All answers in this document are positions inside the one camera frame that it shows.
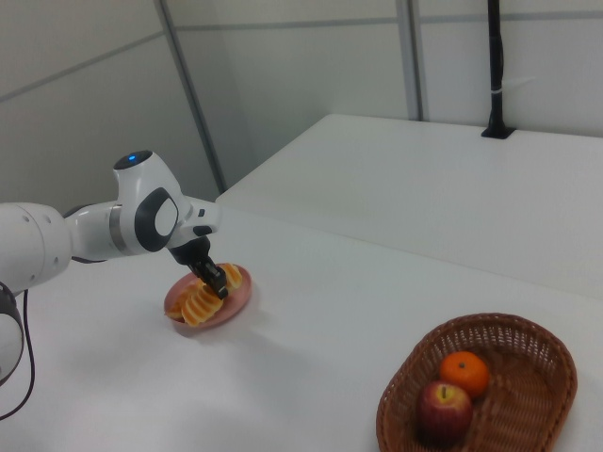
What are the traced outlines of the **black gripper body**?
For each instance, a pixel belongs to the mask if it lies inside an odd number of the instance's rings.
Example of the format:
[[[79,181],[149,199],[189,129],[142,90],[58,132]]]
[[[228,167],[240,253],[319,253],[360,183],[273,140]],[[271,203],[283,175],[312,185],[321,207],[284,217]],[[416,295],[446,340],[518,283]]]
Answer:
[[[197,237],[184,245],[170,248],[174,260],[190,270],[197,271],[197,265],[209,258],[210,241],[206,236]]]

